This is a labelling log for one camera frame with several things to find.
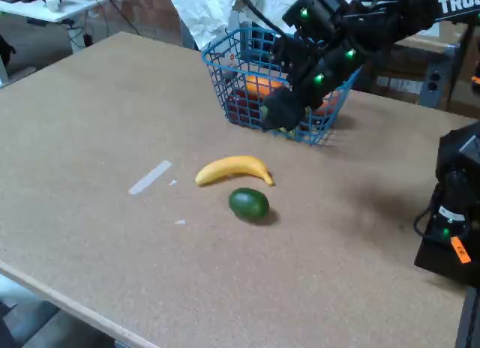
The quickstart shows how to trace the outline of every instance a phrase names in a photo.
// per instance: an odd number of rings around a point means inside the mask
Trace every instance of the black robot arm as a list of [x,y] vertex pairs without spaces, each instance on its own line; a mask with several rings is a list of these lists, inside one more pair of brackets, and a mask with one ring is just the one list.
[[263,126],[292,130],[305,107],[320,107],[365,62],[388,55],[396,42],[435,22],[477,14],[480,0],[297,0],[283,16],[295,26],[294,37],[252,10],[279,33],[273,62],[283,67],[291,87],[265,98]]

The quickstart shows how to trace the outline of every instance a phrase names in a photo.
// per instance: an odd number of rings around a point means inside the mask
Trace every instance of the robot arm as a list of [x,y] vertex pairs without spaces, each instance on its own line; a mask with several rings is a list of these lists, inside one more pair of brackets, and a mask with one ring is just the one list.
[[305,107],[321,106],[323,97],[365,62],[388,55],[396,42],[435,22],[480,12],[480,0],[298,0],[283,15],[296,28],[290,37],[244,2],[280,35],[272,58],[291,88],[264,100],[263,126],[288,131],[304,118]]
[[[287,130],[304,118],[305,107],[319,107],[324,96],[368,60],[388,54],[395,42],[435,22],[480,11],[480,0],[298,0],[283,16],[296,27],[290,37],[245,3],[280,35],[272,59],[288,74],[291,88],[264,99],[263,124]],[[415,264],[480,287],[480,229],[474,227],[480,221],[480,123],[440,139],[436,177],[430,202],[414,222],[422,237]],[[423,217],[428,221],[420,229]]]

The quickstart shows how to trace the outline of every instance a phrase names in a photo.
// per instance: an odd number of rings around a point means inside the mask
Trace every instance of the blue plastic basket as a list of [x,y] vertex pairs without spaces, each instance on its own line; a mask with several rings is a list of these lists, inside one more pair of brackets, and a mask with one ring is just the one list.
[[[273,31],[259,27],[239,28],[212,43],[202,57],[225,116],[234,124],[261,129],[266,114],[263,98],[276,86],[289,86],[281,67],[272,63]],[[305,119],[295,128],[273,130],[286,138],[317,144],[337,118],[356,74],[325,96],[323,105],[307,108]]]

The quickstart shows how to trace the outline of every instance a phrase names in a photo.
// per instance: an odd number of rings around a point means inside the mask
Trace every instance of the orange label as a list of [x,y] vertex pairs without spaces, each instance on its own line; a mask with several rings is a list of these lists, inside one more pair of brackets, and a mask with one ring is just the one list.
[[472,261],[467,251],[465,250],[464,245],[462,244],[461,240],[458,237],[451,237],[451,245],[453,249],[455,249],[455,252],[457,253],[458,258],[463,264],[469,263]]

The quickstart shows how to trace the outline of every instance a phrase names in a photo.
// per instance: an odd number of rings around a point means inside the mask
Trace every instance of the white tape strip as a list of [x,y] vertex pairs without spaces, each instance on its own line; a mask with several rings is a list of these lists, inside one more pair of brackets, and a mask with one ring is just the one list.
[[152,169],[149,174],[140,179],[132,188],[130,188],[128,193],[133,196],[138,193],[142,193],[145,188],[153,183],[155,179],[164,174],[171,166],[172,164],[168,160],[164,160],[162,163],[158,164],[156,168]]

